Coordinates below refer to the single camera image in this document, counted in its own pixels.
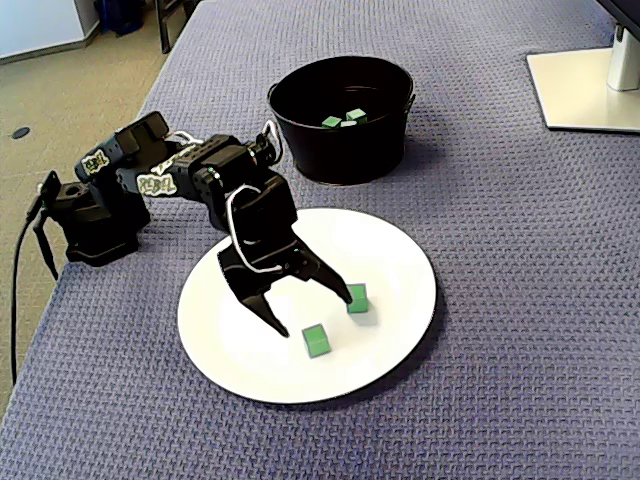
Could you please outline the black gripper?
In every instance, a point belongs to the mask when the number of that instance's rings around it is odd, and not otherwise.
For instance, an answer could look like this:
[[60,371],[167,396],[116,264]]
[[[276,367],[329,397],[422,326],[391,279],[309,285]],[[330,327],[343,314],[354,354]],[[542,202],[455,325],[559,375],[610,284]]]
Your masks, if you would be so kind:
[[282,337],[288,338],[289,331],[263,295],[280,279],[291,275],[302,281],[313,280],[334,292],[345,304],[352,302],[342,277],[297,236],[279,243],[262,240],[240,246],[245,260],[233,244],[217,254],[224,279],[240,303]]

